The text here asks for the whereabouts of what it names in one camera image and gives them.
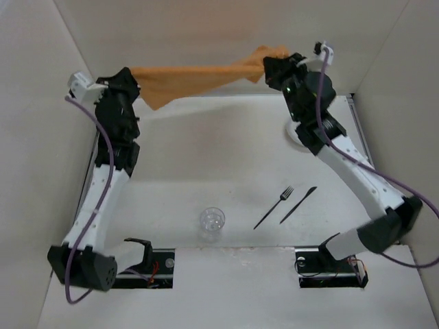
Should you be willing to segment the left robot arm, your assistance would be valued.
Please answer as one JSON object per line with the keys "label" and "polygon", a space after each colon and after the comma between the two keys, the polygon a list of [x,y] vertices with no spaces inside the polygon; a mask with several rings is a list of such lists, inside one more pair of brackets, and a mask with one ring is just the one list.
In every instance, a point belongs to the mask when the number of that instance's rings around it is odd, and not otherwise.
{"label": "left robot arm", "polygon": [[106,233],[123,186],[131,178],[140,147],[139,118],[133,109],[140,86],[127,67],[110,77],[90,80],[74,73],[66,101],[92,120],[99,133],[91,183],[72,228],[47,259],[65,291],[71,287],[108,291],[118,274],[147,263],[149,241],[127,238],[106,249]]}

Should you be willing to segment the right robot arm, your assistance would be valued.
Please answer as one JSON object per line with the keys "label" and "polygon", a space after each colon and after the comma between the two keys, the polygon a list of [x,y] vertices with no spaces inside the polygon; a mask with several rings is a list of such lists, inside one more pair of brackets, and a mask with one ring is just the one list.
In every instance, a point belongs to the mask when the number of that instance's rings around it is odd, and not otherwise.
{"label": "right robot arm", "polygon": [[375,173],[329,112],[336,97],[331,79],[309,70],[301,60],[299,53],[265,57],[265,82],[282,92],[302,145],[337,173],[370,217],[369,222],[328,238],[319,246],[320,253],[334,260],[361,252],[380,254],[411,231],[423,203]]}

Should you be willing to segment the orange cloth placemat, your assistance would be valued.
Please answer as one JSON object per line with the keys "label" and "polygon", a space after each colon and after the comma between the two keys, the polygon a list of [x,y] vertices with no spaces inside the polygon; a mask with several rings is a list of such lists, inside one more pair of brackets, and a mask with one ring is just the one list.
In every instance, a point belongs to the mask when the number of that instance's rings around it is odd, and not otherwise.
{"label": "orange cloth placemat", "polygon": [[209,92],[238,80],[256,84],[264,74],[263,59],[284,59],[290,55],[284,46],[262,45],[248,57],[219,66],[158,66],[131,67],[132,76],[140,86],[140,97],[158,110],[175,99]]}

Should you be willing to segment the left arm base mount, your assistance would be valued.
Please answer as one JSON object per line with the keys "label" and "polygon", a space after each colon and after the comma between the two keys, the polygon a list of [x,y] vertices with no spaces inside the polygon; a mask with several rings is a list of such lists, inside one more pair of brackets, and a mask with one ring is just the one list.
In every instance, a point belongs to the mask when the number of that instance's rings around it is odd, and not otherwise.
{"label": "left arm base mount", "polygon": [[127,238],[110,255],[117,261],[113,289],[173,288],[174,249],[155,249],[150,241]]}

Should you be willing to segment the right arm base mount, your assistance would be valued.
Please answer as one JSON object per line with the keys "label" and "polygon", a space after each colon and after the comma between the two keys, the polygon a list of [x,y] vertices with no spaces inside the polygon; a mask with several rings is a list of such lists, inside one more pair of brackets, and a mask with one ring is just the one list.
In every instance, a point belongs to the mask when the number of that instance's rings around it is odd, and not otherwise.
{"label": "right arm base mount", "polygon": [[320,245],[295,247],[294,269],[302,289],[360,288],[369,282],[364,262],[350,255],[336,260],[326,249],[326,244],[336,234]]}

